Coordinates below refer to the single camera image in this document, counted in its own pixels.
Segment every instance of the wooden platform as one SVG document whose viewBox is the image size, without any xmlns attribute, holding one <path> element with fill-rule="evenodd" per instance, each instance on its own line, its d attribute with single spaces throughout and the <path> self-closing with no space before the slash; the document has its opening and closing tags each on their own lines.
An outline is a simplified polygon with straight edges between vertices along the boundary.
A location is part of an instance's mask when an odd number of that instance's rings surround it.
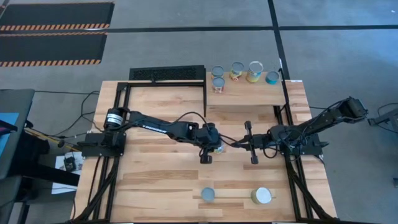
<svg viewBox="0 0 398 224">
<path fill-rule="evenodd" d="M 95 113 L 98 126 L 103 125 L 108 108 L 113 106 L 116 85 L 117 82 L 103 82 Z M 311 118 L 303 83 L 287 81 L 287 87 L 295 124 Z M 203 92 L 197 87 L 173 87 L 173 91 L 170 87 L 132 88 L 129 108 L 173 121 L 187 111 L 203 113 Z M 208 106 L 207 114 L 207 120 L 214 122 L 220 133 L 236 139 L 246 134 L 246 120 L 252 121 L 253 133 L 265 133 L 277 122 L 271 106 Z M 188 115 L 184 120 L 201 123 L 200 118 L 194 115 Z M 224 153 L 212 154 L 212 164 L 203 165 L 199 163 L 199 148 L 177 143 L 166 135 L 136 128 L 128 130 L 127 136 L 125 154 L 119 166 L 112 222 L 271 222 L 295 219 L 285 164 L 280 155 L 267 159 L 259 151 L 259 164 L 252 165 L 249 152 L 227 146 Z M 302 156 L 302 159 L 308 188 L 320 205 L 330 215 L 335 215 L 323 164 L 313 156 Z M 86 207 L 95 163 L 96 158 L 89 158 L 84 163 L 75 199 L 76 214 Z M 201 199 L 200 192 L 204 187 L 215 189 L 213 203 L 205 203 Z M 257 187 L 271 190 L 273 199 L 270 204 L 256 205 L 251 201 L 250 192 Z M 104 217 L 104 201 L 100 218 Z"/>
<path fill-rule="evenodd" d="M 211 82 L 211 72 L 206 74 L 207 105 L 279 105 L 285 104 L 285 96 L 280 80 L 275 85 L 266 82 L 267 72 L 263 72 L 256 83 L 246 80 L 247 72 L 234 82 L 229 77 L 229 72 L 224 73 L 225 87 L 223 93 L 214 93 Z"/>
</svg>

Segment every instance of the can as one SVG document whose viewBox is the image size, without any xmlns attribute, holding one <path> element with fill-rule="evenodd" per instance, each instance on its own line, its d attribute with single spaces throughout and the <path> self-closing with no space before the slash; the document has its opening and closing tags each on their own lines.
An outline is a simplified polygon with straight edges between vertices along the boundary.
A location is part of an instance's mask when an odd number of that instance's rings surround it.
<svg viewBox="0 0 398 224">
<path fill-rule="evenodd" d="M 271 192 L 265 187 L 259 187 L 251 192 L 251 200 L 256 204 L 266 204 L 271 202 Z"/>
<path fill-rule="evenodd" d="M 224 75 L 224 68 L 217 65 L 211 69 L 211 78 L 220 77 L 222 78 Z"/>
<path fill-rule="evenodd" d="M 216 148 L 216 149 L 214 150 L 214 153 L 216 153 L 216 154 L 221 154 L 221 153 L 224 151 L 224 148 L 225 148 L 225 145 L 224 145 L 223 142 L 221 142 L 221 146 L 218 147 L 218 148 Z"/>
<path fill-rule="evenodd" d="M 254 61 L 249 64 L 248 75 L 246 75 L 246 80 L 248 82 L 254 83 L 260 79 L 261 72 L 263 71 L 264 67 L 262 66 L 261 62 Z"/>
<path fill-rule="evenodd" d="M 279 74 L 277 72 L 269 72 L 266 75 L 266 82 L 271 85 L 275 85 L 278 82 Z"/>
<path fill-rule="evenodd" d="M 221 77 L 216 77 L 213 79 L 213 91 L 215 93 L 224 92 L 225 80 Z"/>
<path fill-rule="evenodd" d="M 229 73 L 229 77 L 232 80 L 238 81 L 239 77 L 242 75 L 244 65 L 241 62 L 234 62 L 232 64 L 231 72 Z"/>
</svg>

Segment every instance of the wooden shelf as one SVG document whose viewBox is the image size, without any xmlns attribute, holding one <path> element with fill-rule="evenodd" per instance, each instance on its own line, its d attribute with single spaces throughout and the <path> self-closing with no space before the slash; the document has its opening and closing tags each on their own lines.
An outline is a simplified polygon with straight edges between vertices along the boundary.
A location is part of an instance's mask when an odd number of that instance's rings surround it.
<svg viewBox="0 0 398 224">
<path fill-rule="evenodd" d="M 211 83 L 211 72 L 206 73 L 207 105 L 285 105 L 285 96 L 280 79 L 275 85 L 266 82 L 267 72 L 261 74 L 256 83 L 246 80 L 246 72 L 243 72 L 239 81 L 234 82 L 229 77 L 229 72 L 224 73 L 225 87 L 223 93 L 215 93 Z"/>
</svg>

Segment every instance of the black rubber mat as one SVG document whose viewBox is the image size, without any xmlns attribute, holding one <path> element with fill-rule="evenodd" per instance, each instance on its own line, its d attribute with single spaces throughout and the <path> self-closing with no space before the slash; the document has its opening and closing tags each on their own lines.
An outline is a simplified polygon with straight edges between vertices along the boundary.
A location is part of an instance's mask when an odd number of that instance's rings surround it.
<svg viewBox="0 0 398 224">
<path fill-rule="evenodd" d="M 205 75 L 203 65 L 130 68 L 129 80 L 202 80 Z"/>
<path fill-rule="evenodd" d="M 0 67 L 99 64 L 106 34 L 0 34 Z"/>
<path fill-rule="evenodd" d="M 107 28 L 114 3 L 10 4 L 0 18 L 0 30 Z"/>
</svg>

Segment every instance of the floor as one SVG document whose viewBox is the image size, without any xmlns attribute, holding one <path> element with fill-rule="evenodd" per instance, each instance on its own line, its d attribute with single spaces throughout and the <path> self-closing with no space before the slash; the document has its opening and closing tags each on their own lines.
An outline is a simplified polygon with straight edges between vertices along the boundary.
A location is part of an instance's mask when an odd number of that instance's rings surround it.
<svg viewBox="0 0 398 224">
<path fill-rule="evenodd" d="M 58 1 L 10 1 L 23 2 Z M 265 0 L 115 2 L 111 28 L 272 25 Z M 274 4 L 280 26 L 398 24 L 395 0 L 274 0 Z M 363 101 L 369 116 L 375 116 L 378 107 L 397 102 L 398 30 L 282 31 L 281 35 L 290 77 L 304 81 L 312 106 L 326 107 L 353 96 Z M 89 92 L 99 90 L 103 80 L 127 79 L 134 67 L 203 64 L 207 69 L 228 68 L 234 61 L 248 64 L 253 60 L 261 61 L 267 70 L 279 68 L 272 31 L 110 34 L 100 65 L 0 68 L 0 88 Z M 83 98 L 37 93 L 29 120 L 45 133 L 56 133 L 78 117 Z M 95 105 L 96 97 L 91 96 L 85 111 L 93 111 Z M 68 134 L 89 128 L 89 122 L 80 121 Z M 325 164 L 338 216 L 348 221 L 395 223 L 396 134 L 362 122 L 341 124 L 320 136 L 330 142 L 324 149 Z M 28 223 L 68 219 L 73 195 L 54 199 L 42 192 L 40 196 L 31 206 Z"/>
</svg>

